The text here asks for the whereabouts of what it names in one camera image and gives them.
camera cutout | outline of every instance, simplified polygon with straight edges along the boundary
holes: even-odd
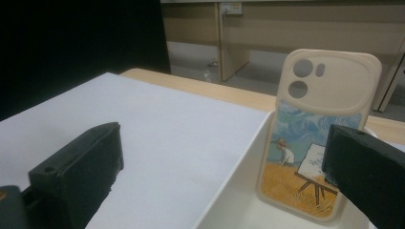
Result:
[[[295,81],[289,85],[288,93],[293,98],[302,98],[308,92],[308,86],[303,81]]]
[[[297,63],[294,64],[294,67],[292,69],[294,71],[294,74],[300,78],[304,78],[309,76],[312,73],[313,70],[313,64],[307,59],[302,59],[297,61]]]

black plastic part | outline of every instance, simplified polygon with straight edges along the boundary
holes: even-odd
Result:
[[[118,123],[80,135],[29,172],[35,228],[85,228],[122,169]]]
[[[405,228],[403,152],[364,132],[332,125],[322,170],[377,228]]]
[[[30,228],[24,201],[17,186],[0,187],[0,228]]]

painting of person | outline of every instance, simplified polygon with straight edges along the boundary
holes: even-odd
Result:
[[[288,148],[287,142],[282,138],[278,138],[275,143],[277,149],[281,151],[281,164],[284,166],[292,167],[294,165],[295,156],[294,153]]]

yellow field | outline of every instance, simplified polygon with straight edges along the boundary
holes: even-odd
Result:
[[[262,193],[269,198],[311,214],[317,218],[330,216],[336,195],[325,191],[325,197],[323,198],[321,192],[319,192],[319,205],[317,206],[315,187],[313,184],[298,193],[306,181],[294,174],[297,170],[298,169],[295,167],[267,163],[262,180]],[[322,177],[317,178],[316,181],[332,188]]]

phone case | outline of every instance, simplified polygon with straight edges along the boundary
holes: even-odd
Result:
[[[336,215],[343,198],[321,169],[329,128],[364,128],[380,74],[366,53],[288,55],[258,181],[262,200],[311,219]]]

